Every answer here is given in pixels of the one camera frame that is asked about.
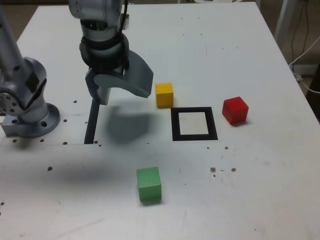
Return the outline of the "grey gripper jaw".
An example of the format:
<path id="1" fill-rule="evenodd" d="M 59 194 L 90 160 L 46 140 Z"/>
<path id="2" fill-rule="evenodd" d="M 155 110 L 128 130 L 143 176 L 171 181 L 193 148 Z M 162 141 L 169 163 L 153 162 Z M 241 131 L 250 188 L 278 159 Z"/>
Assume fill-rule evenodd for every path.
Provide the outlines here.
<path id="1" fill-rule="evenodd" d="M 96 83 L 94 83 L 95 76 L 96 73 L 89 68 L 85 76 L 85 82 L 89 94 L 99 105 L 107 105 L 111 90 L 109 88 L 98 86 Z"/>
<path id="2" fill-rule="evenodd" d="M 154 73 L 135 52 L 128 51 L 128 67 L 123 75 L 97 74 L 93 81 L 99 87 L 120 88 L 135 96 L 148 98 L 151 94 Z"/>

